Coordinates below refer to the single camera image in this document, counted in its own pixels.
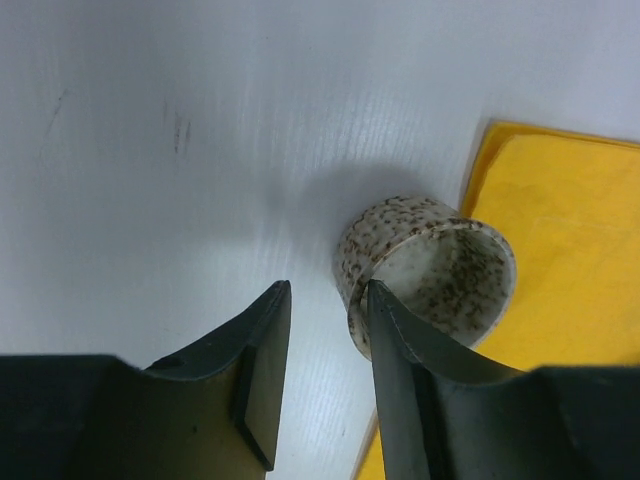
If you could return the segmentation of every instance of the yellow cloth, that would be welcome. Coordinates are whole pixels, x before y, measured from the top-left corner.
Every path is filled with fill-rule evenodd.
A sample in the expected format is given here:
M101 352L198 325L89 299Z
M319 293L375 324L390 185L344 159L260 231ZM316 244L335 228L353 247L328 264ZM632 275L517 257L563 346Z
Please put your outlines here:
M640 363L639 146L495 124L462 210L504 234L518 265L478 352L523 370ZM384 478L378 433L358 478Z

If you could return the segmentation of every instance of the brown speckled pattern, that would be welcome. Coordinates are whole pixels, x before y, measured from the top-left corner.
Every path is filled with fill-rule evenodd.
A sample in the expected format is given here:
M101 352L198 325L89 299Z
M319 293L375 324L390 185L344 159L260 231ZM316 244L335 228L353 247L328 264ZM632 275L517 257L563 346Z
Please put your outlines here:
M498 232L425 197L394 197L367 209L343 233L333 274L351 338L367 358L365 289L371 278L472 347L504 313L516 277L513 252Z

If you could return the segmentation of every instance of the mug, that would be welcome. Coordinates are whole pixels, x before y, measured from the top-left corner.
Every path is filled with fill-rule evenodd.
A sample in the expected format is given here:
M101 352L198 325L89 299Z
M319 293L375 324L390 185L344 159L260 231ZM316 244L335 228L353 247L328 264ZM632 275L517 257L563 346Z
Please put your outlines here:
M332 270L351 338L368 359L369 280L384 282L415 315L470 348L496 327L516 280L500 233L421 196L367 209L342 234Z

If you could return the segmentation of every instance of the speckled cup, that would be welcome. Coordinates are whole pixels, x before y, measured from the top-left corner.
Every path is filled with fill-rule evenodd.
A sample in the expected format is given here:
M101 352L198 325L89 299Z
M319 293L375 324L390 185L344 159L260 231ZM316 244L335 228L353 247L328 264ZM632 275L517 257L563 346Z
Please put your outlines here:
M375 278L413 313L474 347L497 325L513 294L516 267L496 230L425 197L393 197L366 210L342 234L333 275L349 333L371 358L366 286Z

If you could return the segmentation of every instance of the white surface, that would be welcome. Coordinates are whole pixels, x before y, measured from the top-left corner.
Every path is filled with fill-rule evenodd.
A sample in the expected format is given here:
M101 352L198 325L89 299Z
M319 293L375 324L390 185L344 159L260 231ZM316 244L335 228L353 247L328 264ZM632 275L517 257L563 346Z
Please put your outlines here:
M2 0L0 349L145 366L288 278L269 478L348 478L374 398L333 242L457 204L489 117L640 138L638 5Z

